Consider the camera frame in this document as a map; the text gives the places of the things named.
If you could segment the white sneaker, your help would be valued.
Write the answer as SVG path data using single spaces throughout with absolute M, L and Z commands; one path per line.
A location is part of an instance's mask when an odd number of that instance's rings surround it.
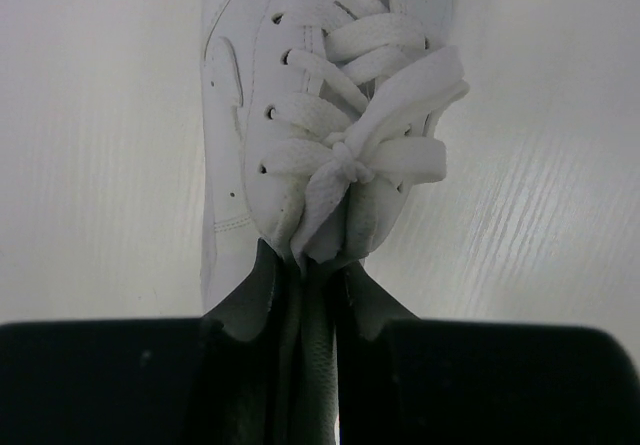
M 223 302 L 263 240 L 290 271 L 277 441 L 335 440 L 331 272 L 364 260 L 412 187 L 446 175 L 434 130 L 468 90 L 453 0 L 203 0 L 201 294 Z

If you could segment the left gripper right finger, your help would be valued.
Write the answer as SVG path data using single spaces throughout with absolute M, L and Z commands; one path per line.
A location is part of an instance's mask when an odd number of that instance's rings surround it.
M 344 444 L 639 440 L 639 377 L 603 331 L 422 319 L 358 264 L 332 315 Z

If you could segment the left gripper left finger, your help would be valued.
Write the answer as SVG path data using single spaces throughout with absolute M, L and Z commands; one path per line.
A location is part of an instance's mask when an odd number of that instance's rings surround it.
M 1 328 L 5 444 L 283 444 L 289 295 L 259 242 L 248 276 L 201 317 Z

